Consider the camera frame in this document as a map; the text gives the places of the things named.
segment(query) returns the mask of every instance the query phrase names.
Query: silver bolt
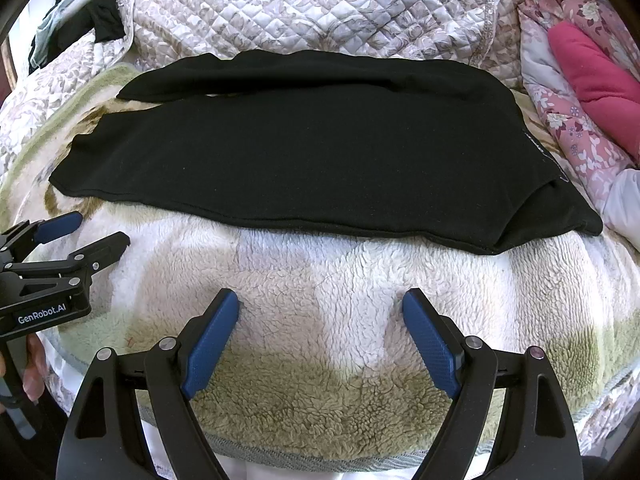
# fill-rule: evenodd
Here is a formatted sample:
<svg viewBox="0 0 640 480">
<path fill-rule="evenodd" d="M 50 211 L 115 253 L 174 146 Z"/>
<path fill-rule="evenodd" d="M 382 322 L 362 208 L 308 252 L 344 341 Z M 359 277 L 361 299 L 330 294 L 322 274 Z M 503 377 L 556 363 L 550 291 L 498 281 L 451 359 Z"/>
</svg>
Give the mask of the silver bolt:
<svg viewBox="0 0 640 480">
<path fill-rule="evenodd" d="M 465 337 L 465 343 L 469 348 L 472 348 L 473 350 L 482 348 L 482 339 L 475 335 L 469 335 Z"/>
<path fill-rule="evenodd" d="M 100 359 L 100 361 L 106 361 L 111 357 L 111 348 L 100 348 L 95 356 Z"/>
<path fill-rule="evenodd" d="M 542 359 L 545 356 L 545 351 L 539 346 L 532 346 L 529 348 L 529 353 L 534 359 Z"/>
<path fill-rule="evenodd" d="M 175 346 L 175 339 L 173 337 L 165 337 L 158 343 L 161 350 L 171 350 Z"/>
</svg>

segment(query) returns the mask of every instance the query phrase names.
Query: light blue cloth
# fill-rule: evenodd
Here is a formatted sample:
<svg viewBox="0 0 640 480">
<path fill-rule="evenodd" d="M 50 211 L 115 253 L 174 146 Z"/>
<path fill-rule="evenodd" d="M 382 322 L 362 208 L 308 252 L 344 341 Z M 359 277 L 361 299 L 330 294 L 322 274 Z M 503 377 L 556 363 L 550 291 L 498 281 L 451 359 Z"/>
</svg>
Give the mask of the light blue cloth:
<svg viewBox="0 0 640 480">
<path fill-rule="evenodd" d="M 49 39 L 56 30 L 63 11 L 71 5 L 75 0 L 61 0 L 49 13 L 44 17 L 42 23 L 36 29 L 35 46 L 33 54 L 29 58 L 29 63 L 33 68 L 38 68 L 47 60 L 47 48 Z"/>
</svg>

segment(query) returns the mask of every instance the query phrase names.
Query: pink cushion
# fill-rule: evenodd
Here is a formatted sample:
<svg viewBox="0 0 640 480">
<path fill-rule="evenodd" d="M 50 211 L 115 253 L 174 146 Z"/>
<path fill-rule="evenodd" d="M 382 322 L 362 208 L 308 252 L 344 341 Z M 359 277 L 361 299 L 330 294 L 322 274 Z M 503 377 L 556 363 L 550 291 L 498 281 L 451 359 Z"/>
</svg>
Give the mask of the pink cushion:
<svg viewBox="0 0 640 480">
<path fill-rule="evenodd" d="M 584 111 L 638 162 L 640 83 L 569 22 L 551 27 L 548 40 Z"/>
</svg>

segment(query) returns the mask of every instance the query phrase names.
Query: human hand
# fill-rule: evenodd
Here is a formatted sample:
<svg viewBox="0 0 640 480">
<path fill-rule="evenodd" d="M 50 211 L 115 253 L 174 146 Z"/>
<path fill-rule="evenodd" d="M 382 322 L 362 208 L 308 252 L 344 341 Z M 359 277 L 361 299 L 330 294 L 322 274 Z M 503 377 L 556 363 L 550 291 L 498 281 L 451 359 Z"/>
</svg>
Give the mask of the human hand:
<svg viewBox="0 0 640 480">
<path fill-rule="evenodd" d="M 22 387 L 31 400 L 36 400 L 44 393 L 44 380 L 47 373 L 47 360 L 44 353 L 42 341 L 35 334 L 29 334 L 26 338 L 28 360 L 22 377 Z M 4 357 L 0 354 L 0 378 L 6 373 Z M 0 413 L 4 413 L 5 408 L 0 404 Z"/>
</svg>

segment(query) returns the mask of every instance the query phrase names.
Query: pink floral comforter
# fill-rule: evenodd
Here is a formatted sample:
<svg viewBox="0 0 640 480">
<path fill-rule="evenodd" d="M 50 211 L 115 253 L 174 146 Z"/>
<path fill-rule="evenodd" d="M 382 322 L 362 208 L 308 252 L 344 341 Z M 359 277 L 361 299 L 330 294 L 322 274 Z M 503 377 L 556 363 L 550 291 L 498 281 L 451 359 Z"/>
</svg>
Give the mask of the pink floral comforter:
<svg viewBox="0 0 640 480">
<path fill-rule="evenodd" d="M 563 20 L 571 22 L 613 62 L 640 80 L 638 47 L 607 0 L 525 0 L 519 13 L 524 86 L 594 207 L 602 213 L 616 177 L 632 162 L 582 109 L 551 52 L 546 33 Z"/>
</svg>

